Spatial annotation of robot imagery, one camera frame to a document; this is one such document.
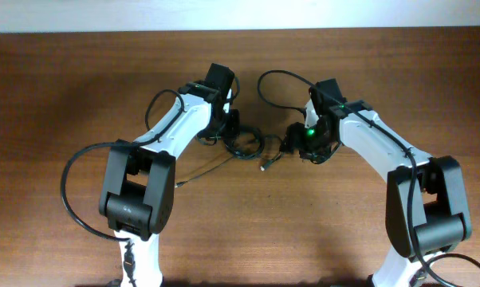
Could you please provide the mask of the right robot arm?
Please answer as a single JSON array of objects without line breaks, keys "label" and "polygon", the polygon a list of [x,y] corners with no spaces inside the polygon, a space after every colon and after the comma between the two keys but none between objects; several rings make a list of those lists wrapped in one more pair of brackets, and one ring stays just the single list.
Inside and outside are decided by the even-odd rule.
[{"label": "right robot arm", "polygon": [[309,86],[305,120],[291,124],[281,151],[298,151],[315,164],[340,147],[361,156],[387,184],[385,228],[391,248],[369,277],[372,286],[417,286],[431,265],[472,234],[462,169],[450,157],[434,157],[391,130],[370,105],[349,102],[336,80]]}]

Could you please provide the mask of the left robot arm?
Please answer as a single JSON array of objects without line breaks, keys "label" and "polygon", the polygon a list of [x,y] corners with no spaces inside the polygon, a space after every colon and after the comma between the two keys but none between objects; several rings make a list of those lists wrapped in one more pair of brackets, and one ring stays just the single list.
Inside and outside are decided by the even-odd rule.
[{"label": "left robot arm", "polygon": [[99,212],[120,242],[121,279],[111,286],[159,286],[159,234],[174,202],[175,164],[195,138],[238,134],[230,109],[234,72],[212,64],[202,81],[180,87],[174,105],[147,132],[110,149]]}]

